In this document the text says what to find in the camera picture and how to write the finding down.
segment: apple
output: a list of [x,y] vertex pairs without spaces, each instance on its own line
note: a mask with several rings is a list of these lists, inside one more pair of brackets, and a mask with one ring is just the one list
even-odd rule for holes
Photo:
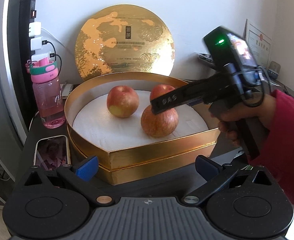
[[152,91],[150,93],[150,96],[149,96],[149,99],[151,101],[151,100],[153,100],[153,99],[155,99],[155,98],[157,98],[159,96],[162,96],[164,94],[167,94],[168,92],[173,91],[173,90],[175,90],[175,88],[170,86],[170,85],[163,85],[163,84],[156,85],[152,89]]
[[116,86],[107,96],[107,108],[111,114],[125,118],[136,112],[139,97],[135,90],[128,86]]
[[151,112],[151,105],[149,105],[141,115],[140,124],[145,134],[161,138],[175,131],[178,125],[178,113],[172,108],[155,115]]

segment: gold round box lid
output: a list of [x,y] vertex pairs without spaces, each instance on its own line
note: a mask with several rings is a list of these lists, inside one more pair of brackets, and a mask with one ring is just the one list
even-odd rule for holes
[[75,46],[76,65],[85,81],[127,71],[169,76],[174,60],[174,42],[165,23],[153,12],[129,4],[92,16]]

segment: person's hand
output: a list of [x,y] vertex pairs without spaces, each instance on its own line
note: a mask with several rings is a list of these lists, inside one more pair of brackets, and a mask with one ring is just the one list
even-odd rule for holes
[[[259,100],[261,95],[259,93],[254,94],[254,98],[248,101],[249,103],[256,102]],[[232,141],[236,146],[240,146],[240,140],[236,131],[228,129],[228,123],[238,121],[243,118],[258,117],[261,123],[267,128],[273,121],[274,113],[276,109],[276,99],[270,95],[265,95],[264,101],[260,106],[248,107],[243,103],[235,105],[233,108],[221,114],[220,119],[222,120],[218,124],[218,128],[221,132],[226,133],[226,137]]]

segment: notebook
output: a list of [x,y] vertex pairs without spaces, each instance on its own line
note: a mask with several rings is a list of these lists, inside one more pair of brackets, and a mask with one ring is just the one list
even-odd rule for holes
[[62,99],[66,99],[68,97],[68,95],[70,95],[70,93],[72,92],[73,89],[74,89],[73,84],[66,84],[63,91],[62,91]]

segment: white foam padding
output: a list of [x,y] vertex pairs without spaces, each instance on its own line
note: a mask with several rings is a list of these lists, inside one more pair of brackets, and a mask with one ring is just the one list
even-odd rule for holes
[[179,121],[172,134],[162,138],[146,135],[141,128],[140,118],[150,104],[150,92],[141,90],[136,92],[139,96],[139,107],[132,116],[118,118],[112,115],[107,109],[107,95],[103,95],[80,110],[73,123],[74,130],[87,141],[106,151],[166,141],[208,130],[203,118],[192,107],[182,105],[176,107]]

